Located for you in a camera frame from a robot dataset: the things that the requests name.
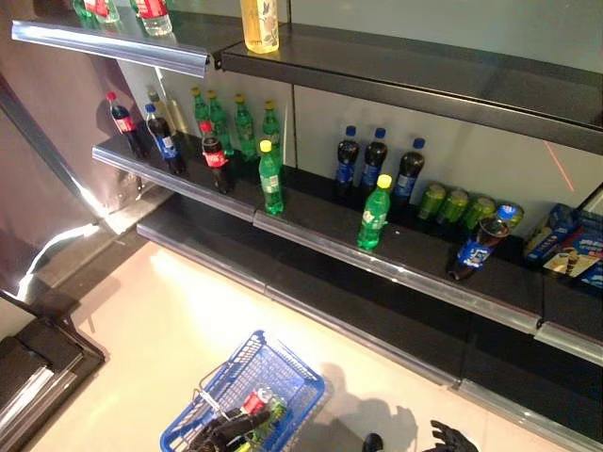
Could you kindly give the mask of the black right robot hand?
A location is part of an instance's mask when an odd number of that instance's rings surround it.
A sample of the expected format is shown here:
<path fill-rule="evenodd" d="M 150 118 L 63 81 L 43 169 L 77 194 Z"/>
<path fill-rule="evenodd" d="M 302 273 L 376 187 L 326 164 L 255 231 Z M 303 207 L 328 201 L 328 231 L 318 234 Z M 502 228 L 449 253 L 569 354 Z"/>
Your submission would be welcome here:
<path fill-rule="evenodd" d="M 435 445 L 428 452 L 478 452 L 478 448 L 459 430 L 436 420 L 431 420 L 431 426 Z"/>

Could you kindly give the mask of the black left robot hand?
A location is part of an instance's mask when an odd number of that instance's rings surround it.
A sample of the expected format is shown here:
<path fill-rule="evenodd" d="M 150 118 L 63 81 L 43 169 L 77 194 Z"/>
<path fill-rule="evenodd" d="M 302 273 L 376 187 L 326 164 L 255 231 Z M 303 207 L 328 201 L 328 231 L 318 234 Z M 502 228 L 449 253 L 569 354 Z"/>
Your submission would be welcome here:
<path fill-rule="evenodd" d="M 260 427 L 270 418 L 270 411 L 262 409 L 256 414 L 239 413 L 232 419 L 212 420 L 192 440 L 188 451 L 226 451 L 236 438 Z"/>

